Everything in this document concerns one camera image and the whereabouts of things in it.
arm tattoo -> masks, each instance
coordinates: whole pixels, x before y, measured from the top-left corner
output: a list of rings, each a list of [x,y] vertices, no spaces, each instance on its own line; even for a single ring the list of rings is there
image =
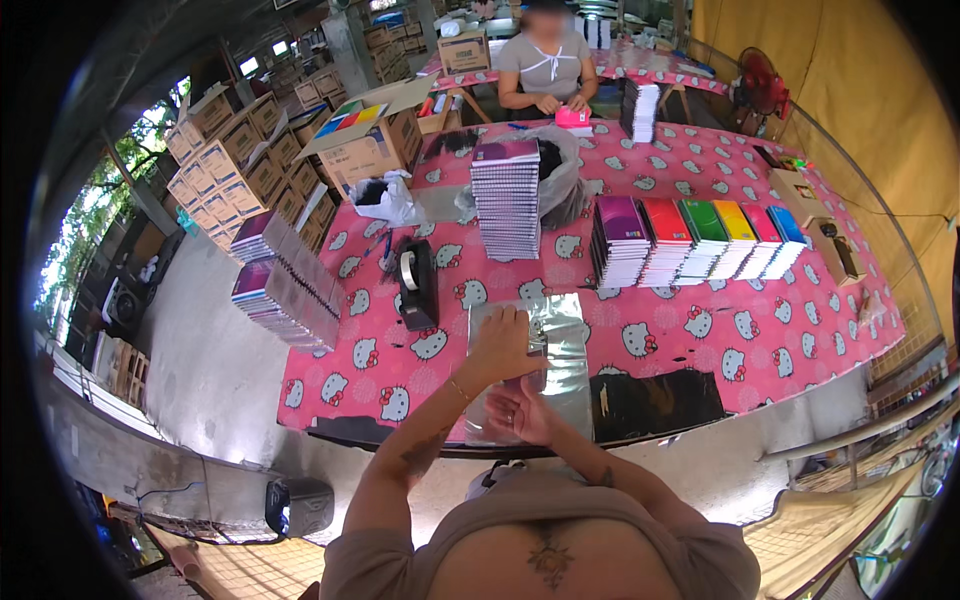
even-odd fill
[[[603,474],[600,475],[600,481],[598,481],[595,486],[603,486],[604,488],[613,487],[613,467],[607,467],[604,469]]]
[[[400,454],[400,458],[407,464],[407,472],[418,479],[421,478],[430,469],[433,460],[440,454],[440,448],[444,445],[446,436],[449,435],[453,425],[445,427],[437,432],[436,435],[413,444],[409,450]]]
[[[540,547],[530,551],[527,564],[533,567],[534,572],[543,577],[543,582],[551,591],[557,591],[557,586],[569,569],[573,557],[569,548],[561,548],[552,540],[550,526],[538,527],[540,531]]]

tape roll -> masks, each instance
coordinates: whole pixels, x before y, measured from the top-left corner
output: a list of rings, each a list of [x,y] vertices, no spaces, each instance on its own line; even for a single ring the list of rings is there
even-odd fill
[[[414,280],[413,272],[414,253],[407,251],[400,255],[400,277],[403,279],[403,285],[411,292],[419,290],[417,282]]]

pink tablecloth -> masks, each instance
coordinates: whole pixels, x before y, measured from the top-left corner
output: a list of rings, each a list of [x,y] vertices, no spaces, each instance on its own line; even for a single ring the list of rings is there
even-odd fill
[[[596,65],[599,77],[610,79],[629,77],[639,84],[683,84],[717,94],[725,94],[729,88],[727,84],[688,70],[694,67],[694,63],[690,60],[684,60],[666,52],[638,48],[629,41],[614,44],[610,50],[591,50],[590,52],[593,54],[593,63]],[[419,73],[429,75],[442,68],[440,55],[434,52]],[[444,90],[451,87],[492,84],[499,79],[495,70],[481,71],[454,77],[439,77],[433,87]]]
[[[594,123],[596,136],[581,139],[582,176],[598,181],[606,194],[782,205],[753,144],[776,153],[781,147],[731,132],[657,127],[662,141],[632,144],[615,122]],[[501,123],[479,131],[490,139],[508,129]],[[420,165],[414,187],[466,184],[468,162],[468,156],[443,154]],[[860,283],[838,289],[820,255],[804,250],[781,280],[592,291],[579,289],[593,282],[589,210],[568,227],[543,235],[541,260],[506,264],[486,257],[475,220],[438,223],[394,234],[395,239],[424,236],[438,255],[441,323],[436,331],[422,333],[411,333],[399,322],[396,284],[380,283],[380,254],[362,257],[385,224],[344,205],[321,252],[322,262],[343,278],[349,293],[337,350],[322,358],[290,352],[278,386],[277,419],[297,428],[314,418],[361,415],[396,424],[463,360],[472,302],[552,293],[580,294],[590,327],[590,375],[644,377],[683,368],[715,372],[723,405],[734,413],[829,381],[880,355],[904,332],[856,222],[816,172],[807,175],[867,266],[869,274]],[[889,310],[875,326],[857,328],[857,308],[868,295]],[[449,439],[463,436],[458,425]]]

bracelet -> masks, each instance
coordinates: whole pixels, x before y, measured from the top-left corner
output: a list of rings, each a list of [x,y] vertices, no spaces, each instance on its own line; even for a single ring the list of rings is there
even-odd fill
[[[464,392],[464,389],[461,388],[456,381],[453,380],[452,376],[449,379],[447,379],[447,381],[449,381],[450,385],[453,386],[453,389],[456,390],[458,393],[460,393],[460,396],[462,396],[464,400],[467,401],[467,404],[470,404],[471,402],[473,402],[473,399],[470,396],[467,396],[467,393]]]

hand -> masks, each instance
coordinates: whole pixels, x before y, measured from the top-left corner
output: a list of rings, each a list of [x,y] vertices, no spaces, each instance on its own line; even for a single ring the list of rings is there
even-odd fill
[[[528,444],[549,447],[560,416],[533,389],[530,377],[520,381],[520,390],[500,385],[487,392],[484,408],[487,409],[488,423]]]
[[[569,100],[567,100],[566,107],[569,108],[570,110],[573,110],[574,112],[580,112],[581,110],[589,109],[589,106],[587,104],[587,99],[581,96],[580,94],[572,96]]]
[[[534,105],[540,109],[543,114],[553,114],[560,107],[560,101],[552,94],[535,94],[537,101]]]
[[[468,394],[479,394],[497,381],[519,377],[550,363],[543,356],[527,356],[530,315],[514,306],[496,306],[480,324],[477,342],[454,380]]]

